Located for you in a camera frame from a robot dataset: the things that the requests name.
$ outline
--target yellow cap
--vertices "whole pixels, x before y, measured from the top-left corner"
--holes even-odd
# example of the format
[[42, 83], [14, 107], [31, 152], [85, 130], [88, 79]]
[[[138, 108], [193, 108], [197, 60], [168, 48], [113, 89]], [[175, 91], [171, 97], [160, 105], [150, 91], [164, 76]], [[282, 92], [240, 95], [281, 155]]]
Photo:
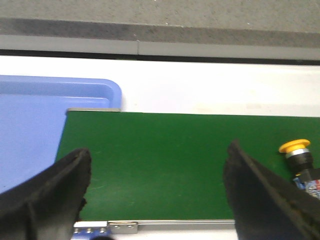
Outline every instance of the yellow cap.
[[305, 149], [308, 145], [310, 145], [310, 141], [307, 139], [297, 139], [293, 141], [288, 141], [279, 147], [279, 152], [290, 153], [294, 150]]

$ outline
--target blue plastic tray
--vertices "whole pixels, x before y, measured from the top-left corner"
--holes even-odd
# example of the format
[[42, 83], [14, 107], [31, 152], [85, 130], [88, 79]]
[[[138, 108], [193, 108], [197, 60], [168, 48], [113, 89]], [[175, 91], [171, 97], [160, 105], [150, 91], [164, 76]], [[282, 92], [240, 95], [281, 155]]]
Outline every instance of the blue plastic tray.
[[68, 108], [120, 108], [121, 99], [106, 79], [0, 75], [0, 193], [54, 163]]

